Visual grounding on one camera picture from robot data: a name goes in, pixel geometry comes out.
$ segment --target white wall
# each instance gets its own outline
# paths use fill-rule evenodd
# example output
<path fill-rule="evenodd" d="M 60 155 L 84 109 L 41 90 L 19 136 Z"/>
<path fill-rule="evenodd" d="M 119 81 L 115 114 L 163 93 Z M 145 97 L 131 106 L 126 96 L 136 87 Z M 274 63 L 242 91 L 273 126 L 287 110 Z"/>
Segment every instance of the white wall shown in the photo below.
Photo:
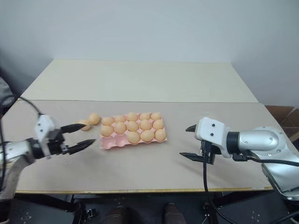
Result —
<path fill-rule="evenodd" d="M 260 102 L 299 106 L 298 24 L 297 0 L 2 0 L 0 66 L 23 91 L 52 58 L 231 62 Z"/>

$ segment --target table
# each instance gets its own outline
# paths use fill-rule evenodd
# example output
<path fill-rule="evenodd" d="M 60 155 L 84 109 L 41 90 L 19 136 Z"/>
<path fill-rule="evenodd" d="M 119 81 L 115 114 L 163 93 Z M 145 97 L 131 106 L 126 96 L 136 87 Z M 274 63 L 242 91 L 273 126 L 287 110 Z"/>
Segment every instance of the table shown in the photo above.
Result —
<path fill-rule="evenodd" d="M 99 149 L 99 126 L 90 131 L 66 134 L 66 143 L 96 138 L 88 149 L 74 155 L 45 158 L 26 167 L 21 174 L 17 193 L 114 193 L 114 192 L 186 192 L 203 191 L 202 163 L 179 155 L 199 153 L 199 141 L 185 129 L 205 116 L 220 120 L 233 131 L 257 126 L 280 128 L 267 109 L 258 103 L 145 103 L 99 101 L 34 101 L 59 124 L 67 125 L 86 118 L 91 112 L 102 116 L 129 111 L 160 111 L 164 117 L 168 140 L 111 150 Z M 3 118 L 7 140 L 34 136 L 35 112 L 18 101 Z M 211 191 L 271 189 L 260 164 L 234 162 L 218 155 L 215 165 L 208 166 Z"/>
<path fill-rule="evenodd" d="M 41 159 L 25 168 L 17 193 L 203 191 L 202 164 L 179 155 L 199 153 L 200 142 L 185 132 L 188 126 L 207 116 L 233 131 L 280 128 L 229 63 L 53 60 L 23 96 L 62 126 L 92 112 L 103 117 L 161 112 L 168 140 L 104 151 L 99 126 L 67 134 L 70 146 L 90 138 L 97 141 L 77 154 Z M 3 123 L 6 140 L 35 136 L 35 112 L 21 100 Z M 208 186 L 211 191 L 271 189 L 259 164 L 222 156 L 208 166 Z"/>
<path fill-rule="evenodd" d="M 22 96 L 34 100 L 258 102 L 229 63 L 53 60 Z"/>

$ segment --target cardboard box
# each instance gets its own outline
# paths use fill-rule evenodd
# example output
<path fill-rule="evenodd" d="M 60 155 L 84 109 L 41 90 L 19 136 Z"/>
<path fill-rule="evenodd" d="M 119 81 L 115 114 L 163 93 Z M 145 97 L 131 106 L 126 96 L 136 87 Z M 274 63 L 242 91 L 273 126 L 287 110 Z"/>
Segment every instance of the cardboard box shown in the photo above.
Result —
<path fill-rule="evenodd" d="M 266 106 L 292 142 L 299 139 L 299 109 L 292 106 Z"/>

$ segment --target table edge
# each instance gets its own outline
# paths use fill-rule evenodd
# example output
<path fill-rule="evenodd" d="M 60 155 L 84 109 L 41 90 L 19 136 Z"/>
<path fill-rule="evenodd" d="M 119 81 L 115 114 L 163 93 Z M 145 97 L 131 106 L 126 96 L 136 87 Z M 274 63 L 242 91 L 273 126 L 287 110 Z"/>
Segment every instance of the table edge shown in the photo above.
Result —
<path fill-rule="evenodd" d="M 273 190 L 273 187 L 264 188 L 210 188 L 210 192 L 219 191 L 254 191 Z M 17 190 L 16 194 L 130 194 L 130 193 L 183 193 L 205 192 L 204 188 L 198 189 L 135 189 L 135 190 Z"/>

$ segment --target robotic arm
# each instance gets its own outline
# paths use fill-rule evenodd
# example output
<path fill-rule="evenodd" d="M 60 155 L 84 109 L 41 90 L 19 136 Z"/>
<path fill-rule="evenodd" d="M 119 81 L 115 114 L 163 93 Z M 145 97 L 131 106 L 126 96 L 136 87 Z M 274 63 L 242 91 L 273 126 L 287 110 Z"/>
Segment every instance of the robotic arm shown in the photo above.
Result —
<path fill-rule="evenodd" d="M 203 118 L 186 131 L 194 132 L 195 138 L 202 141 L 203 156 L 191 153 L 181 155 L 193 161 L 206 160 L 210 164 L 214 163 L 216 154 L 235 161 L 261 162 L 262 171 L 273 188 L 287 200 L 299 200 L 299 152 L 288 147 L 280 130 L 263 126 L 231 132 L 225 124 Z"/>
<path fill-rule="evenodd" d="M 79 142 L 77 145 L 68 147 L 64 144 L 64 133 L 72 133 L 85 127 L 83 124 L 73 124 L 60 127 L 56 121 L 45 114 L 39 116 L 35 126 L 37 139 L 26 139 L 20 142 L 3 142 L 6 151 L 6 159 L 0 154 L 5 175 L 1 177 L 0 189 L 0 223 L 7 220 L 9 203 L 14 197 L 21 171 L 36 159 L 50 158 L 50 155 L 74 154 L 89 147 L 95 139 Z"/>

